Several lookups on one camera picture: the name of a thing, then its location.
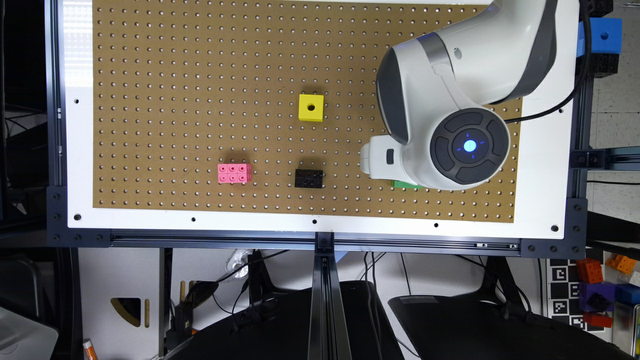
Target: metal bracket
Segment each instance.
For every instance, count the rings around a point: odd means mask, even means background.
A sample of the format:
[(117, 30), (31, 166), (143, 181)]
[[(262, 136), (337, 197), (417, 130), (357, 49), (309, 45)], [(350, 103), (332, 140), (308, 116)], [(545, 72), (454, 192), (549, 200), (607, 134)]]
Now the metal bracket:
[(604, 169), (604, 150), (575, 150), (569, 155), (572, 169)]
[(110, 230), (69, 228), (67, 226), (67, 187), (47, 188), (47, 245), (109, 247), (110, 243)]
[(609, 149), (575, 150), (569, 156), (573, 169), (640, 170), (640, 146)]
[(587, 241), (587, 199), (567, 199), (564, 238), (522, 239), (521, 256), (528, 258), (584, 259)]
[(308, 360), (351, 360), (333, 233), (316, 233)]

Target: orange lego brick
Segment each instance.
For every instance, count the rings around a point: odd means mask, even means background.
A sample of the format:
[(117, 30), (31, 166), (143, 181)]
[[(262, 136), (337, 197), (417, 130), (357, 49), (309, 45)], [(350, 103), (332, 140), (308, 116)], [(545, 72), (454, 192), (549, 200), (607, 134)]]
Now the orange lego brick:
[(608, 259), (606, 264), (623, 274), (629, 275), (636, 266), (636, 260), (629, 259), (626, 256), (616, 255), (615, 259)]
[(599, 261), (586, 258), (584, 260), (576, 261), (576, 265), (578, 266), (578, 276), (580, 277), (580, 280), (589, 284), (596, 284), (604, 281), (602, 266)]

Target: white frame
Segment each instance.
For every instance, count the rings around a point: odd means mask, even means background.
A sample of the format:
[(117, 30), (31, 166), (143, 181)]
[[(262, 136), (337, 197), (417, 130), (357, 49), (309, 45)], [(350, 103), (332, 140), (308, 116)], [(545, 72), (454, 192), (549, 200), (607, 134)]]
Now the white frame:
[[(437, 4), (446, 1), (402, 1)], [(64, 114), (67, 134), (68, 226), (70, 228), (332, 231), (386, 235), (447, 235), (562, 239), (572, 103), (522, 123), (513, 223), (445, 219), (395, 219), (339, 215), (297, 215), (191, 210), (135, 210), (93, 207), (93, 58), (91, 0), (63, 0), (61, 35)], [(467, 4), (489, 1), (468, 0)], [(579, 3), (558, 1), (557, 59), (538, 89), (523, 99), (522, 115), (555, 106), (571, 91), (577, 49)], [(73, 219), (82, 214), (82, 219)], [(559, 227), (557, 232), (552, 225)]]

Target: red block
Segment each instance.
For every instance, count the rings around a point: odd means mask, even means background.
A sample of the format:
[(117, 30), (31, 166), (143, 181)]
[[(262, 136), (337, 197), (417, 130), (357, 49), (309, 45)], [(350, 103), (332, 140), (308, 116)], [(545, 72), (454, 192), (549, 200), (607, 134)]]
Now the red block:
[(576, 261), (578, 266), (578, 276), (580, 280), (589, 283), (596, 284), (604, 281), (602, 276), (602, 265), (599, 261), (586, 258), (584, 260)]
[(218, 183), (233, 184), (251, 181), (251, 165), (218, 164)]
[(589, 325), (592, 326), (600, 326), (600, 327), (608, 327), (610, 328), (613, 325), (613, 319), (606, 316), (600, 315), (596, 313), (584, 313), (582, 315), (582, 319)]

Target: pink lego brick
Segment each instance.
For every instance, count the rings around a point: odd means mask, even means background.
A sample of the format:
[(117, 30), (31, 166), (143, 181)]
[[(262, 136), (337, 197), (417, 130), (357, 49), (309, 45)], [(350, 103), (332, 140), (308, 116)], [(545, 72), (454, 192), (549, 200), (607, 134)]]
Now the pink lego brick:
[(218, 182), (220, 184), (246, 183), (251, 181), (251, 165), (218, 164)]

